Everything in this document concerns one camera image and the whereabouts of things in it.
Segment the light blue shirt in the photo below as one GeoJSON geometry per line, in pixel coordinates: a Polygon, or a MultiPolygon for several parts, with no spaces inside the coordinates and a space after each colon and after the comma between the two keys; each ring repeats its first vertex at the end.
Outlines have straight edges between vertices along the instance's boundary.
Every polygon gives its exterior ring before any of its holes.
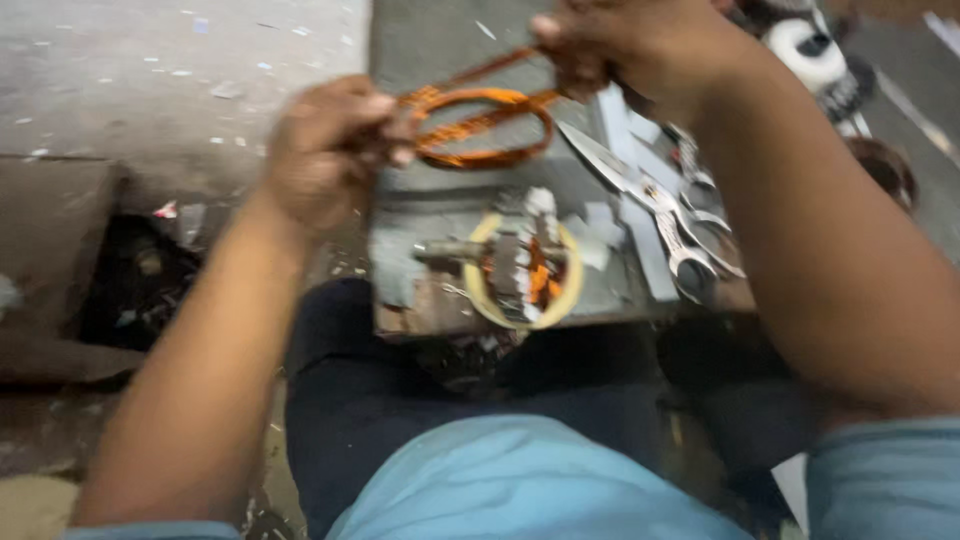
{"type": "MultiPolygon", "coordinates": [[[[956,538],[960,419],[826,437],[807,465],[814,539],[956,538]]],[[[209,522],[76,528],[67,540],[237,540],[209,522]]],[[[539,416],[487,416],[410,441],[328,540],[751,538],[628,457],[539,416]]]]}

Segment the black pants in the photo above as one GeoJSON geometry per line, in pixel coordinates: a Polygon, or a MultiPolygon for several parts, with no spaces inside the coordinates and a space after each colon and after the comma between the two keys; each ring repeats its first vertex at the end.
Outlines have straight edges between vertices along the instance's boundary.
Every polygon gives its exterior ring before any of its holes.
{"type": "Polygon", "coordinates": [[[403,444],[472,416],[555,418],[658,470],[660,386],[611,364],[652,361],[637,357],[644,346],[631,325],[538,332],[505,359],[522,397],[469,402],[373,336],[371,298],[367,282],[330,282],[304,296],[294,327],[286,363],[287,453],[311,537],[326,534],[403,444]],[[617,371],[620,381],[596,385],[616,380],[617,371]]]}

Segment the hand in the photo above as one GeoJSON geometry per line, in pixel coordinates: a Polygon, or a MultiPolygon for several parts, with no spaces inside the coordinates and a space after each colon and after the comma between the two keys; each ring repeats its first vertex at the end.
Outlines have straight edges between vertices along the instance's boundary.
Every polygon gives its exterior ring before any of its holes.
{"type": "Polygon", "coordinates": [[[613,76],[650,100],[645,115],[681,126],[763,49],[709,0],[558,0],[531,27],[569,97],[585,101],[613,76]]]}
{"type": "Polygon", "coordinates": [[[276,125],[261,190],[315,237],[365,212],[376,169],[414,158],[396,100],[365,75],[308,88],[276,125]]]}

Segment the white spool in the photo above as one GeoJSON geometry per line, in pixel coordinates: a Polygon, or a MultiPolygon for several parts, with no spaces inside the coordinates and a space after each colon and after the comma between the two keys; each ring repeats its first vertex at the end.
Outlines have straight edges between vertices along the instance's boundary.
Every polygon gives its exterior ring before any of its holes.
{"type": "Polygon", "coordinates": [[[813,44],[823,38],[824,35],[809,22],[788,19],[777,23],[763,37],[763,43],[793,71],[810,93],[816,94],[847,73],[847,61],[836,41],[830,39],[821,47],[813,44]]]}

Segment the scissor blade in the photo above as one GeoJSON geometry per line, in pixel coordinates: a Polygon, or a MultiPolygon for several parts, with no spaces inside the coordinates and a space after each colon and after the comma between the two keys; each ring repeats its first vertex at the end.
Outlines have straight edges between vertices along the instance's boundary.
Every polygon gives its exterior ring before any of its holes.
{"type": "Polygon", "coordinates": [[[567,124],[557,122],[560,133],[564,134],[570,146],[586,160],[604,180],[620,192],[629,192],[630,184],[627,181],[630,167],[617,158],[602,144],[584,135],[580,130],[567,124]]]}

